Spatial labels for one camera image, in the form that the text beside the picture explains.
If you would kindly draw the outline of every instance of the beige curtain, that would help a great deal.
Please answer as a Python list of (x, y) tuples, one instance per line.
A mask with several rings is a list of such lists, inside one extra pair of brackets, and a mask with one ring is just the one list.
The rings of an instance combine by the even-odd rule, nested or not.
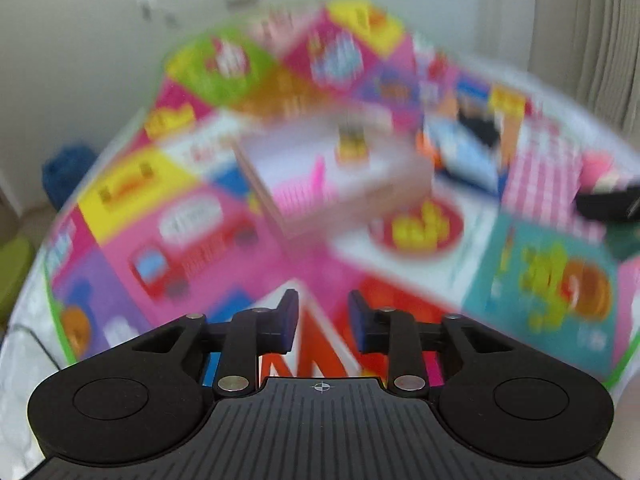
[(640, 148), (640, 0), (536, 0), (529, 71)]

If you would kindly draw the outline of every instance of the pink checkered pattern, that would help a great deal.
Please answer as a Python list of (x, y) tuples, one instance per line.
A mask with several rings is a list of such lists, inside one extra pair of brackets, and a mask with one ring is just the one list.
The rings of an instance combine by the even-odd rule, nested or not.
[(600, 243), (604, 226), (574, 211), (582, 169), (580, 152), (554, 132), (546, 133), (539, 139), (533, 137), (527, 149), (514, 156), (502, 206), (525, 220)]

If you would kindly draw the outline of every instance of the black cable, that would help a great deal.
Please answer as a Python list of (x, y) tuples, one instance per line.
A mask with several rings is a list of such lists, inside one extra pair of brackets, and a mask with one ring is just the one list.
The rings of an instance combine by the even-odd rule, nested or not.
[(51, 355), (51, 352), (49, 352), (49, 350), (45, 348), (40, 338), (36, 335), (36, 333), (31, 328), (20, 323), (13, 323), (12, 325), (9, 325), (9, 327), (7, 328), (6, 333), (4, 334), (4, 338), (6, 339), (11, 334), (11, 332), (25, 332), (29, 334), (33, 338), (33, 340), (38, 344), (38, 346), (44, 352), (47, 358), (49, 358), (49, 361), (51, 361), (51, 364), (53, 364), (56, 367), (56, 370), (62, 369), (62, 367), (53, 358), (53, 355)]

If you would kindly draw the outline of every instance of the white wall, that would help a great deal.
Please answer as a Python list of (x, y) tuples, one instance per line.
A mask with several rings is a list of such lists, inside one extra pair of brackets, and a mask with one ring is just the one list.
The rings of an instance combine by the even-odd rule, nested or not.
[[(179, 28), (145, 22), (135, 0), (0, 0), (0, 185), (18, 212), (45, 199), (48, 156), (75, 139), (103, 149), (150, 100), (162, 56), (229, 14), (223, 0), (158, 1)], [(528, 63), (534, 0), (375, 1), (445, 47)]]

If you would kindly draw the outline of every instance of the pink comb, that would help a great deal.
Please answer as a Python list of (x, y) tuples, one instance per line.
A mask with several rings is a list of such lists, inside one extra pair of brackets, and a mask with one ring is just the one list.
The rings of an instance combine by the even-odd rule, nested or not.
[(316, 158), (309, 178), (296, 178), (280, 184), (273, 190), (273, 201), (283, 214), (292, 216), (316, 209), (329, 200), (334, 200), (337, 191), (325, 181), (324, 157)]

